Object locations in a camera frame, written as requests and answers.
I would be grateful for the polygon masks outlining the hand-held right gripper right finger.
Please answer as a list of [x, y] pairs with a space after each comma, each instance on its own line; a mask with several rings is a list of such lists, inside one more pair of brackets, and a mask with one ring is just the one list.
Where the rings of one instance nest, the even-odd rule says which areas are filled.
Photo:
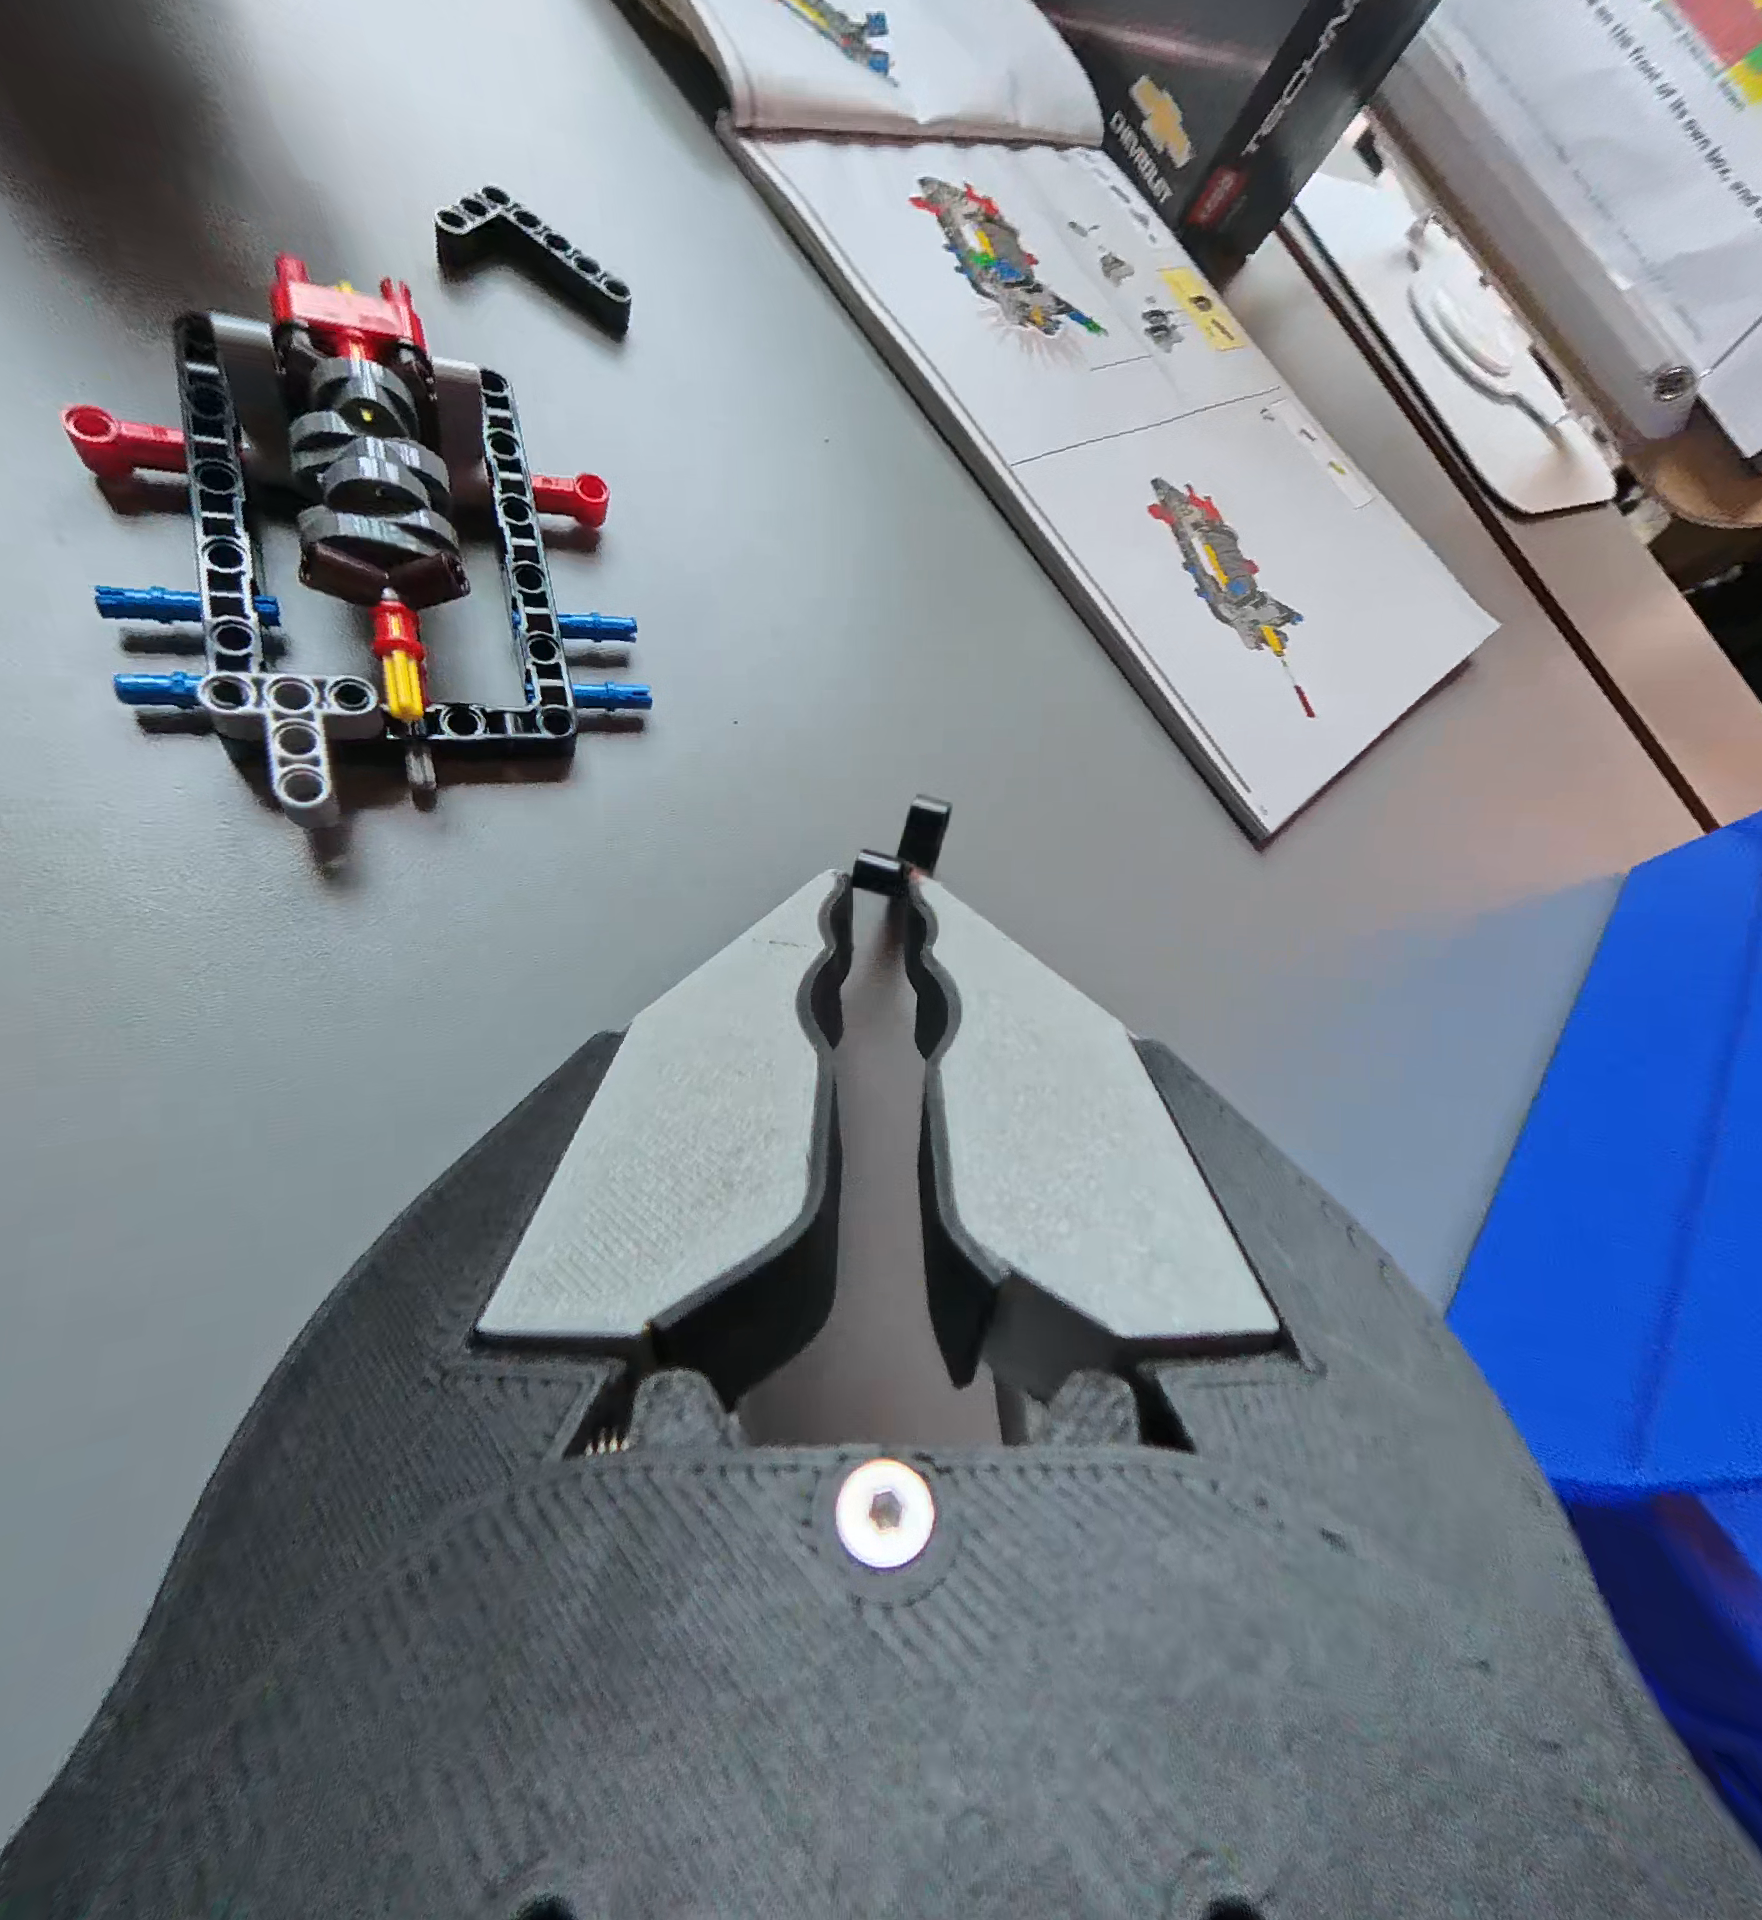
[[1123, 1021], [934, 879], [902, 960], [927, 1309], [955, 1384], [1278, 1350], [1279, 1313]]

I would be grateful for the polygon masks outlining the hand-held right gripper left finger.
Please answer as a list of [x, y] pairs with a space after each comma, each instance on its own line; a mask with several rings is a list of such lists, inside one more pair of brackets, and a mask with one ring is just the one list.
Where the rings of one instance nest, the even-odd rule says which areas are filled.
[[622, 1031], [476, 1334], [699, 1374], [734, 1408], [835, 1301], [848, 877], [824, 871]]

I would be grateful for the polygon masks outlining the small black lego connector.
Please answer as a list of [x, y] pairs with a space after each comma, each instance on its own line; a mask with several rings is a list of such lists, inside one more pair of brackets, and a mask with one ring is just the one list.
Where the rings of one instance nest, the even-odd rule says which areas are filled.
[[858, 851], [848, 874], [851, 885], [884, 900], [905, 898], [912, 881], [935, 874], [949, 820], [948, 801], [916, 796], [907, 807], [894, 849]]

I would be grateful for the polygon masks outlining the lego engine frame assembly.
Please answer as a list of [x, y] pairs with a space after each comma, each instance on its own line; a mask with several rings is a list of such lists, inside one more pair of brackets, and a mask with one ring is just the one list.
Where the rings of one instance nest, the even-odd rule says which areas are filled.
[[[280, 255], [268, 322], [189, 312], [173, 323], [176, 422], [122, 420], [94, 403], [60, 430], [103, 489], [182, 483], [192, 589], [94, 591], [122, 626], [197, 636], [199, 660], [120, 673], [114, 698], [151, 723], [197, 724], [257, 756], [270, 804], [319, 836], [340, 820], [336, 753], [387, 756], [418, 804], [438, 796], [439, 749], [568, 760], [580, 720], [641, 717], [652, 693], [580, 680], [583, 658], [630, 647], [636, 623], [564, 612], [544, 544], [549, 520], [605, 525], [590, 472], [533, 472], [500, 372], [429, 352], [410, 290], [319, 283]], [[254, 508], [286, 506], [296, 580], [367, 623], [368, 669], [300, 675], [286, 661], [280, 601], [265, 591]], [[517, 703], [438, 701], [424, 618], [468, 595], [463, 552], [500, 563]]]

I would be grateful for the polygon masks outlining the black lego set box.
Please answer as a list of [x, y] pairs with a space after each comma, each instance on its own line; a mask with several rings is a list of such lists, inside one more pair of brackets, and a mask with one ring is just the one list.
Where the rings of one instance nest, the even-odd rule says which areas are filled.
[[1431, 3], [1044, 3], [1104, 151], [1225, 281], [1370, 106]]

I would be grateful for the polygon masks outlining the stacked blue plastic bins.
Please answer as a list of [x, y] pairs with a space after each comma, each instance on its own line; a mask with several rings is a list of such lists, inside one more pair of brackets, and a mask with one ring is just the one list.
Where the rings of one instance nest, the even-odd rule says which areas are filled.
[[1448, 1320], [1762, 1849], [1762, 813], [1622, 879]]

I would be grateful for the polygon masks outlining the white instruction booklet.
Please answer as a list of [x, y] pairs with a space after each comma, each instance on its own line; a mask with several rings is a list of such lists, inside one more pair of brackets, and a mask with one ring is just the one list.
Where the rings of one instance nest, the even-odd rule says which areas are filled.
[[667, 3], [717, 136], [1263, 844], [1497, 621], [1103, 148], [1036, 4]]

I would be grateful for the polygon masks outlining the white stand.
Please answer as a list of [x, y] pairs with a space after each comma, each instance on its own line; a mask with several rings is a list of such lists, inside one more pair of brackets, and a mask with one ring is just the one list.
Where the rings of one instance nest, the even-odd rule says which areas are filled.
[[1615, 468], [1467, 248], [1392, 177], [1318, 173], [1306, 233], [1449, 444], [1503, 506], [1546, 518], [1607, 506]]

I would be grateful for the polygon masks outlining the printed sheet sign stand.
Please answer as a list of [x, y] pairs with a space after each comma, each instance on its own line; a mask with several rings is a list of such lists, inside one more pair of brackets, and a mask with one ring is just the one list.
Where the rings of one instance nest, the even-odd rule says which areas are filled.
[[1666, 506], [1762, 526], [1762, 4], [1437, 4], [1370, 112]]

